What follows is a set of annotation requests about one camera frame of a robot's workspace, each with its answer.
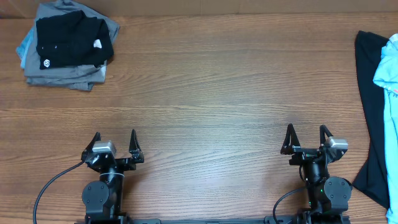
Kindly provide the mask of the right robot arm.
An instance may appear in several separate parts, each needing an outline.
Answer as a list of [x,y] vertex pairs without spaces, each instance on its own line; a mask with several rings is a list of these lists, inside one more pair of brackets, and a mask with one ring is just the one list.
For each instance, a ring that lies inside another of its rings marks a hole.
[[[294,126],[289,124],[280,153],[290,156],[289,164],[299,166],[299,175],[304,186],[292,190],[274,204],[272,216],[276,223],[284,221],[295,224],[344,224],[349,217],[343,216],[348,210],[353,186],[342,177],[331,176],[330,163],[340,160],[348,150],[345,139],[336,138],[325,125],[320,126],[320,146],[316,149],[300,145]],[[305,190],[308,208],[303,208],[288,218],[278,218],[276,208],[286,197]]]

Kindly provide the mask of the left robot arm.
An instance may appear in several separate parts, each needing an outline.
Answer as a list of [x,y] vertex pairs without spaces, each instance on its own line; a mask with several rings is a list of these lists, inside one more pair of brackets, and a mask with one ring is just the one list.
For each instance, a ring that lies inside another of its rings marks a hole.
[[85,223],[132,223],[122,211],[124,173],[136,170],[144,162],[144,155],[135,130],[131,132],[129,157],[117,158],[112,141],[102,141],[96,133],[82,152],[81,160],[90,169],[99,173],[99,180],[90,182],[82,191],[86,207]]

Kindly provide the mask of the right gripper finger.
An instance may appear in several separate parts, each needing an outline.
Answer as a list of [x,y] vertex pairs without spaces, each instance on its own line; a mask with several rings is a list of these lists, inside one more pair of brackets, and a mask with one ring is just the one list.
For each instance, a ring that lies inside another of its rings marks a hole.
[[294,126],[290,123],[287,126],[287,131],[280,153],[285,155],[292,155],[296,153],[296,150],[300,149],[300,142],[295,132]]
[[320,126],[320,144],[324,145],[328,137],[333,136],[329,129],[323,124]]

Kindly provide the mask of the light blue t-shirt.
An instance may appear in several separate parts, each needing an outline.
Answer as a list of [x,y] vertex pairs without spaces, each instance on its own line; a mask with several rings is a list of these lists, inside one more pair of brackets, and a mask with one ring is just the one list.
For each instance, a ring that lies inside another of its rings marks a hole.
[[381,49],[381,61],[373,78],[384,89],[384,143],[390,206],[389,223],[397,224],[397,34]]

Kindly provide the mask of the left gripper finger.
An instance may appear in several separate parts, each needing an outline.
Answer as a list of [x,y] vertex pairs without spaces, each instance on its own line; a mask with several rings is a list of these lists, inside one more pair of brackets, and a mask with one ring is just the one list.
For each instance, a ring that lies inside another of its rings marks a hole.
[[141,147],[139,145],[138,139],[137,139],[137,134],[136,131],[133,129],[131,131],[131,138],[130,138],[130,143],[129,143],[129,152],[131,154],[139,154],[141,153]]
[[100,140],[101,140],[101,134],[99,132],[96,132],[93,139],[90,141],[90,143],[85,148],[85,152],[91,152],[95,142],[100,141]]

